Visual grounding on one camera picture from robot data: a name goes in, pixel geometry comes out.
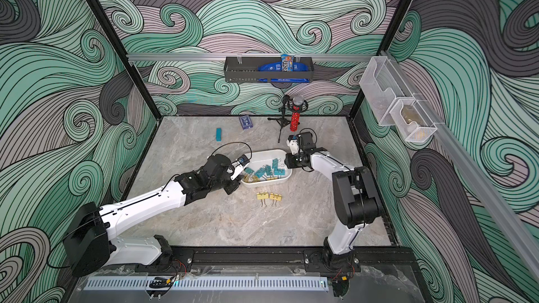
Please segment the white plastic storage box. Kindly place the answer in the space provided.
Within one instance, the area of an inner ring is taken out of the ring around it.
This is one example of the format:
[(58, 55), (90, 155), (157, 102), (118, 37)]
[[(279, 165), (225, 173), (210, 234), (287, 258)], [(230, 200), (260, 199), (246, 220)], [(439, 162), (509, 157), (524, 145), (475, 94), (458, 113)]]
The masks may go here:
[[(254, 152), (251, 162), (243, 172), (241, 183), (248, 188), (264, 187), (268, 185), (278, 185), (285, 183), (293, 174), (291, 169), (285, 165), (286, 152), (284, 150), (265, 150)], [(280, 159), (280, 164), (285, 168), (286, 175), (278, 178), (272, 175), (272, 160)], [(257, 178), (254, 173), (259, 168), (266, 168), (267, 172), (262, 178)]]

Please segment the yellow binder clip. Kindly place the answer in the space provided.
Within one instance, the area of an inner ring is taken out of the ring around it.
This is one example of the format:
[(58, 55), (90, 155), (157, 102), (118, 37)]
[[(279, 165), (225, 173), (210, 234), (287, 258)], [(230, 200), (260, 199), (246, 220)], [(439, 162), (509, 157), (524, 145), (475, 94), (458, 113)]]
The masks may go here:
[(259, 192), (256, 194), (256, 198), (261, 202), (261, 207), (265, 208), (267, 206), (266, 200), (268, 200), (270, 197), (270, 194), (267, 192)]
[(278, 203), (282, 201), (282, 195), (276, 193), (270, 193), (269, 199), (272, 201), (272, 207), (277, 207)]

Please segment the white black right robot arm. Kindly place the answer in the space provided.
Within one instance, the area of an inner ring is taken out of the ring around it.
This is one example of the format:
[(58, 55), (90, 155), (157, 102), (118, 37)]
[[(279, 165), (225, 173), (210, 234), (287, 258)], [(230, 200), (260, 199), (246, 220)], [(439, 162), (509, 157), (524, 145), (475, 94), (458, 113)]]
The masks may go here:
[(344, 164), (317, 147), (310, 131), (290, 135), (286, 144), (290, 149), (285, 158), (287, 168), (318, 172), (332, 182), (338, 221), (324, 240), (322, 259), (327, 267), (341, 266), (353, 258), (355, 239), (380, 217), (383, 206), (372, 172), (366, 166)]

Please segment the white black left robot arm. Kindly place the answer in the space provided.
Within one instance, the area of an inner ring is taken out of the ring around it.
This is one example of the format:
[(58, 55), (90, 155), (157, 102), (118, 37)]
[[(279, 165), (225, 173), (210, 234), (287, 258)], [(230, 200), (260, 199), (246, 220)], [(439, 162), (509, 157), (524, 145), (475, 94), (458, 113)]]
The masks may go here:
[(161, 236), (123, 238), (128, 229), (169, 210), (205, 199), (224, 190), (235, 192), (250, 158), (231, 161), (212, 154), (199, 169), (174, 175), (165, 185), (118, 203), (97, 206), (89, 202), (74, 215), (63, 239), (70, 271), (74, 277), (90, 275), (109, 265), (156, 265), (171, 262), (171, 248)]

